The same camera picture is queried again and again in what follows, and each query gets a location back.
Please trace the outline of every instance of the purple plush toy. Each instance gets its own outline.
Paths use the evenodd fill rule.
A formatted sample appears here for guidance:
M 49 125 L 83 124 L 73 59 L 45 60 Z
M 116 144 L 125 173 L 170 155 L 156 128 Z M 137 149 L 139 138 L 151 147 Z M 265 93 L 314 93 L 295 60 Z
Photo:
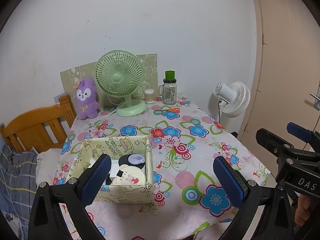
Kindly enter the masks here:
M 99 104 L 96 97 L 97 88 L 94 85 L 93 78 L 81 80 L 76 92 L 79 119 L 84 120 L 87 117 L 90 119 L 97 117 Z

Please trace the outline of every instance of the door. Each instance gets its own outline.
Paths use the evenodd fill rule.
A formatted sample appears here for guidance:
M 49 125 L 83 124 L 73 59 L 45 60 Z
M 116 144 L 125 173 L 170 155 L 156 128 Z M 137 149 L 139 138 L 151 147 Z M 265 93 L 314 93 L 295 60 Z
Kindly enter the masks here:
M 276 157 L 257 144 L 255 134 L 266 128 L 296 148 L 305 147 L 287 133 L 286 126 L 295 122 L 314 130 L 319 119 L 309 94 L 316 94 L 319 87 L 320 28 L 301 0 L 259 1 L 263 31 L 260 80 L 240 141 L 277 175 Z

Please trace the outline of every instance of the blue gripper pad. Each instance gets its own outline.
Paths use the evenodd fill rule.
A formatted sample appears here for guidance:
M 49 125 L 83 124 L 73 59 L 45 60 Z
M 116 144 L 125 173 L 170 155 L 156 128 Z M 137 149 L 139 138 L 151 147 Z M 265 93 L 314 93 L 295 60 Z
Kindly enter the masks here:
M 312 133 L 309 130 L 293 122 L 289 122 L 287 124 L 287 132 L 297 137 L 298 139 L 300 139 L 305 143 L 311 142 L 313 139 Z
M 92 204 L 104 180 L 111 170 L 111 158 L 107 154 L 102 154 L 94 165 L 89 169 L 94 169 L 92 175 L 87 179 L 81 191 L 81 205 L 83 207 Z
M 214 159 L 213 172 L 217 176 L 231 204 L 234 207 L 242 208 L 248 192 L 248 187 L 242 175 L 236 172 L 223 156 Z

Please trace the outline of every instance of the green desk fan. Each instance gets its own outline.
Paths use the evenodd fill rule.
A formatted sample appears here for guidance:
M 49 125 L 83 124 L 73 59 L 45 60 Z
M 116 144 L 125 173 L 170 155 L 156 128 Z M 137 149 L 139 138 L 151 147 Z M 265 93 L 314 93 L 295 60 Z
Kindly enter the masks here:
M 123 50 L 114 50 L 103 55 L 95 66 L 95 81 L 107 95 L 122 98 L 125 103 L 117 107 L 120 116 L 142 113 L 146 108 L 143 100 L 132 99 L 131 95 L 141 85 L 143 69 L 139 59 Z

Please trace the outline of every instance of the white fan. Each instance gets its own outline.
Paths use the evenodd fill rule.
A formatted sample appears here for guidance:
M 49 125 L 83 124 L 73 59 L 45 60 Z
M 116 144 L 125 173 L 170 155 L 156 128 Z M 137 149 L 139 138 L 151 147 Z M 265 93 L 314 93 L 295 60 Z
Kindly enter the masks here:
M 250 91 L 241 82 L 231 83 L 229 86 L 219 82 L 214 93 L 222 99 L 220 111 L 228 117 L 237 117 L 242 114 L 250 102 Z

